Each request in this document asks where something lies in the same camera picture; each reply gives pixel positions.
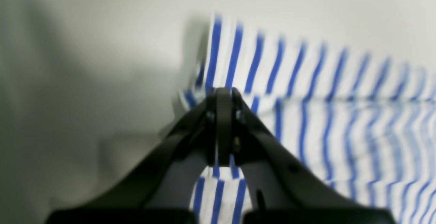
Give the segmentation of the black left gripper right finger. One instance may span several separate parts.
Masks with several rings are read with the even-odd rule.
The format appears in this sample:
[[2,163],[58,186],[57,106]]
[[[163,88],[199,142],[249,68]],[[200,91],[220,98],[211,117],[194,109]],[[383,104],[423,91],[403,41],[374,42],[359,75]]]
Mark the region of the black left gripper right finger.
[[244,224],[394,224],[388,210],[365,207],[337,193],[289,153],[231,90],[235,163],[253,209]]

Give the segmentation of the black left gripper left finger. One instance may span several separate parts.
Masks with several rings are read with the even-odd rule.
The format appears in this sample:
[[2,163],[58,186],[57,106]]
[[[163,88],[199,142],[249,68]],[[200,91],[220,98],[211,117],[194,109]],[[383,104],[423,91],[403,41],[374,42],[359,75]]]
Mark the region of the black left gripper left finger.
[[192,189],[207,166],[230,164],[232,90],[209,89],[167,137],[119,183],[47,224],[198,224]]

